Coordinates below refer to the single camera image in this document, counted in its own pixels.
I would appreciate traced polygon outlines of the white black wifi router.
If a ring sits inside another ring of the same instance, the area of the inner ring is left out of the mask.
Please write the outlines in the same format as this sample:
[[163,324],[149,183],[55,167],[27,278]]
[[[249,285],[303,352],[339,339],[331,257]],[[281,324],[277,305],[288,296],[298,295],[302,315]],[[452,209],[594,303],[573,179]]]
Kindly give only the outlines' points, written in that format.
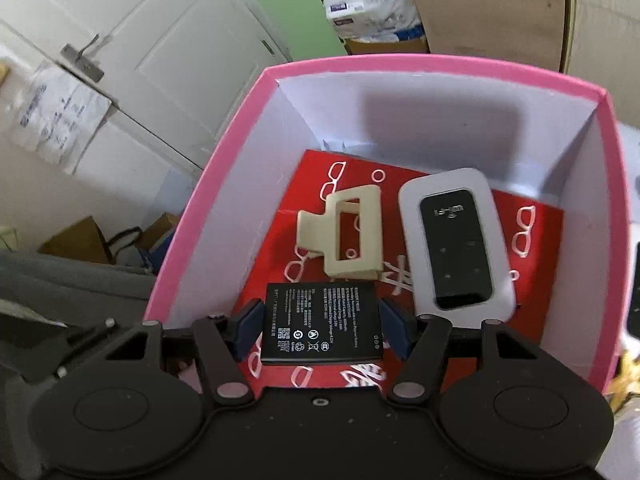
[[459,328],[509,321],[510,263],[488,180],[474,168],[415,178],[398,192],[417,315]]

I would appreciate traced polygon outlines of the black battery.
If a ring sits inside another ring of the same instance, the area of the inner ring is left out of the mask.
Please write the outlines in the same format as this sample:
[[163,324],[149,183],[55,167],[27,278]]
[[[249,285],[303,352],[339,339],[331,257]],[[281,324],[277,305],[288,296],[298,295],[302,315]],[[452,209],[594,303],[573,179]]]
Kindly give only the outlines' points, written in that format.
[[262,362],[267,365],[379,361],[383,332],[371,282],[279,283],[267,287]]

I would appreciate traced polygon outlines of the cream hair claw clip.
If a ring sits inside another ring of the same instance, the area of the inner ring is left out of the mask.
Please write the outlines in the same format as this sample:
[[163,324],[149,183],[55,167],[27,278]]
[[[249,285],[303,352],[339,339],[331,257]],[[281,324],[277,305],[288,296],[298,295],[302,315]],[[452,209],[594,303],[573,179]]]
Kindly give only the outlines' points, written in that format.
[[375,281],[383,271],[381,189],[375,184],[326,196],[324,211],[297,214],[296,245],[321,256],[336,280]]

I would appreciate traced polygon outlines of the pink cardboard box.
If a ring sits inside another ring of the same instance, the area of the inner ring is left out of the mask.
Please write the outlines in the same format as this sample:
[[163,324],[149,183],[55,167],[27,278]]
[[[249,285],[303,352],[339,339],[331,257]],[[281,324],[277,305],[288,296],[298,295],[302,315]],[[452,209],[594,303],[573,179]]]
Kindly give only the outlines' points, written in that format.
[[497,188],[560,206],[542,345],[606,387],[633,266],[611,99],[589,82],[489,58],[375,54],[267,68],[186,205],[147,318],[184,327],[232,309],[311,148],[425,172],[473,167]]

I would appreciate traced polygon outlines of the white room door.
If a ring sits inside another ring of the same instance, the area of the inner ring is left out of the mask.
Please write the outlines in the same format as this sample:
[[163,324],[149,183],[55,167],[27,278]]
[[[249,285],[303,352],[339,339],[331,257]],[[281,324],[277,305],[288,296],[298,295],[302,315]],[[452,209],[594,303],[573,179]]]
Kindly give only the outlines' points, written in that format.
[[198,168],[262,71],[285,57],[243,0],[1,0],[1,18]]

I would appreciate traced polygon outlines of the red printed glasses cloth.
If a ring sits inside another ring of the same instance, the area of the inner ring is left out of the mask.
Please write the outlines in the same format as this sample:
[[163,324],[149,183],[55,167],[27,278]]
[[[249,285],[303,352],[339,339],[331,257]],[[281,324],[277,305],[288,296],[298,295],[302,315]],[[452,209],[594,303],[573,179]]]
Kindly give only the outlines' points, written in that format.
[[[367,162],[346,155],[308,150],[286,189],[253,269],[236,303],[265,295],[270,283],[323,282],[323,261],[296,246],[297,214],[321,214],[331,193],[375,184],[382,192],[384,272],[376,290],[407,311],[414,309],[409,263],[398,208],[398,192],[416,178],[414,170]],[[510,326],[540,341],[555,277],[563,214],[558,208],[497,191],[494,194],[514,286],[516,309]],[[367,364],[262,364],[262,345],[254,344],[240,369],[255,391],[262,388],[369,387],[386,389],[401,368],[393,351]]]

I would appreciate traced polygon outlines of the wooden shelf cabinet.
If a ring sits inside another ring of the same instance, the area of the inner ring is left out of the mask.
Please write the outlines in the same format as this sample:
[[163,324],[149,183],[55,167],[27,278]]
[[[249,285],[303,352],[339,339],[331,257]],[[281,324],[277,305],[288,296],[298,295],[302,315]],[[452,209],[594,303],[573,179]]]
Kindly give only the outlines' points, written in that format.
[[428,48],[562,70],[566,0],[414,0]]

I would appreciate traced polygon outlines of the green folding table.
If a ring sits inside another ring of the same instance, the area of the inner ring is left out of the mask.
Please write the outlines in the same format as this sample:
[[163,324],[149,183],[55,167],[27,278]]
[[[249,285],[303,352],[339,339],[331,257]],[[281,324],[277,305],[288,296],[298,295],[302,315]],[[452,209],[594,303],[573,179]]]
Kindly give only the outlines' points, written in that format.
[[343,41],[326,19],[323,0],[256,0],[277,27],[293,61],[344,56]]

